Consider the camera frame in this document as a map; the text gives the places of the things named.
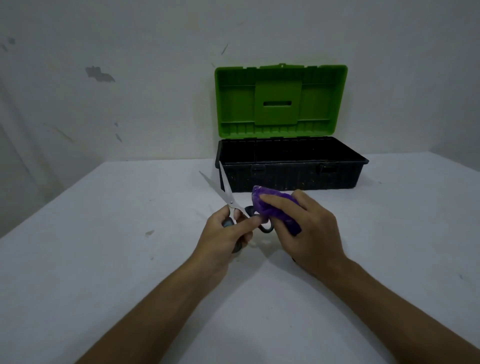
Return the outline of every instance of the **wall stain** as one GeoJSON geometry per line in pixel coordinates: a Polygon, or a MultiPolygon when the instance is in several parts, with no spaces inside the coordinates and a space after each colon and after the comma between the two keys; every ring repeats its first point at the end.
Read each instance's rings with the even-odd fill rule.
{"type": "Polygon", "coordinates": [[[115,79],[108,73],[103,73],[100,67],[85,67],[88,77],[93,77],[97,82],[115,82],[115,79]]]}
{"type": "Polygon", "coordinates": [[[75,140],[71,137],[69,137],[66,133],[64,133],[61,129],[57,128],[55,125],[49,125],[46,123],[43,123],[43,125],[55,130],[58,134],[60,134],[64,139],[68,140],[70,143],[74,144],[75,140]]]}

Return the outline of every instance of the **white table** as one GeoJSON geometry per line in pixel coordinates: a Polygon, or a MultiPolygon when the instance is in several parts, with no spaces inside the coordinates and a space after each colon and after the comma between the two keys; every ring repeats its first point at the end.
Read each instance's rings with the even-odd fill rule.
{"type": "MultiPolygon", "coordinates": [[[[351,258],[480,346],[480,173],[431,153],[367,158],[356,188],[309,194],[337,216],[351,258]]],[[[180,265],[223,205],[199,169],[213,173],[213,161],[104,163],[1,239],[0,362],[74,362],[180,265]]],[[[165,358],[385,361],[343,303],[259,231],[165,358]]]]}

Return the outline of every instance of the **right hand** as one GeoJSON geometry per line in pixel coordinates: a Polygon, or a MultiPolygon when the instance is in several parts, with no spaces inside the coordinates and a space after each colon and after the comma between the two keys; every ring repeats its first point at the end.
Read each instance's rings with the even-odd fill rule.
{"type": "Polygon", "coordinates": [[[292,236],[281,220],[270,218],[283,249],[302,268],[322,280],[332,269],[348,261],[336,218],[304,191],[296,190],[292,196],[300,206],[271,194],[262,194],[260,198],[285,212],[300,225],[301,232],[292,236]]]}

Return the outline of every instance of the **black scissor handle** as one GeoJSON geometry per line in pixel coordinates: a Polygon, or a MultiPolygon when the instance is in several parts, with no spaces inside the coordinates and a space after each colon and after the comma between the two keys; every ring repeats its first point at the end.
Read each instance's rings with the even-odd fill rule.
{"type": "MultiPolygon", "coordinates": [[[[227,218],[226,218],[225,220],[223,220],[223,222],[222,222],[222,226],[223,226],[224,228],[226,228],[227,226],[232,226],[232,225],[233,225],[233,220],[232,220],[232,218],[231,218],[230,216],[227,217],[227,218]]],[[[232,254],[239,252],[239,251],[243,248],[242,241],[243,241],[243,237],[240,236],[239,239],[237,240],[237,242],[235,243],[235,247],[234,247],[233,250],[232,250],[232,254]]]]}
{"type": "MultiPolygon", "coordinates": [[[[252,217],[252,216],[255,216],[255,215],[259,215],[259,214],[255,214],[255,208],[253,206],[247,206],[245,207],[245,211],[247,212],[247,214],[252,217]]],[[[268,234],[269,232],[272,232],[273,231],[273,224],[272,222],[270,222],[270,227],[268,229],[265,229],[262,225],[260,225],[258,227],[260,229],[261,232],[264,232],[265,234],[268,234]]]]}

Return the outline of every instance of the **purple cloth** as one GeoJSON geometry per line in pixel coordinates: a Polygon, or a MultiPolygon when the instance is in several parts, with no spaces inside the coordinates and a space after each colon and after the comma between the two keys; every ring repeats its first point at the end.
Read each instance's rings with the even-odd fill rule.
{"type": "Polygon", "coordinates": [[[283,192],[274,190],[272,188],[266,188],[261,186],[254,186],[252,190],[252,202],[253,207],[256,212],[258,212],[262,216],[272,216],[279,220],[282,220],[285,226],[287,227],[290,234],[293,236],[297,235],[301,232],[300,225],[288,216],[285,212],[280,210],[279,208],[273,207],[272,205],[264,202],[260,199],[261,194],[273,194],[275,196],[280,196],[289,199],[290,201],[295,202],[297,205],[299,204],[295,198],[290,196],[289,194],[285,194],[283,192]]]}

